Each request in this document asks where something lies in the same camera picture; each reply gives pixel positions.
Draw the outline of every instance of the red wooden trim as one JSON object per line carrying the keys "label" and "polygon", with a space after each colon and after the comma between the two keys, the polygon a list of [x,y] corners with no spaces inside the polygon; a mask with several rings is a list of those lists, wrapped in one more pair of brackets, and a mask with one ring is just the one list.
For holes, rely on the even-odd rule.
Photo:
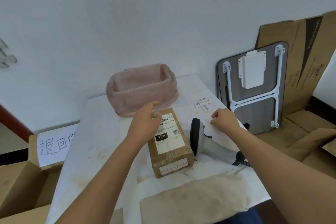
{"label": "red wooden trim", "polygon": [[29,136],[33,133],[1,105],[0,122],[21,137],[24,141],[29,142]]}

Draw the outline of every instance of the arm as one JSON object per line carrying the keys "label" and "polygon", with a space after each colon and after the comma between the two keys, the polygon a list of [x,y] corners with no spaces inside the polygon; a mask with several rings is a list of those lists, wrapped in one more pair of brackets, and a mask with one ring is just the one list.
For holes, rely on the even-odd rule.
{"label": "arm", "polygon": [[110,223],[134,158],[159,128],[161,114],[158,113],[154,120],[151,119],[153,107],[158,104],[158,101],[154,101],[137,111],[124,141],[65,210],[56,224]]}
{"label": "arm", "polygon": [[289,223],[335,223],[336,180],[283,154],[241,128],[233,112],[218,109],[211,124],[249,160]]}

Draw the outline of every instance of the qr code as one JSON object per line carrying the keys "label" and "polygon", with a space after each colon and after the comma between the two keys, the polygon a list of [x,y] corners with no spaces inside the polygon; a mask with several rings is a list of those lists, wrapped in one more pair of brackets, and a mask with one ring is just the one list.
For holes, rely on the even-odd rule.
{"label": "qr code", "polygon": [[174,136],[178,135],[180,132],[178,129],[173,130]]}

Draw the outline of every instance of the person's right arm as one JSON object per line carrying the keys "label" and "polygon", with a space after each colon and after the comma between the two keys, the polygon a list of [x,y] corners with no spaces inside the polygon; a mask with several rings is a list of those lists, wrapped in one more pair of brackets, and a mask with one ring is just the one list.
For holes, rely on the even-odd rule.
{"label": "person's right arm", "polygon": [[336,223],[336,180],[285,155],[239,126],[228,108],[211,124],[228,135],[250,162],[289,223]]}

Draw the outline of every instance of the barcode scanner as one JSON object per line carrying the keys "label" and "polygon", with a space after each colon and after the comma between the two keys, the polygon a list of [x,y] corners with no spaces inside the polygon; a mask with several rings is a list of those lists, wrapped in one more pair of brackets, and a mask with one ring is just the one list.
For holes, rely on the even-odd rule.
{"label": "barcode scanner", "polygon": [[233,150],[229,150],[228,148],[214,142],[211,136],[205,135],[204,124],[200,121],[200,119],[192,119],[189,143],[194,156],[203,152],[212,158],[235,166],[239,164],[248,167],[251,166],[249,162],[245,161],[245,156],[241,151],[235,152]]}

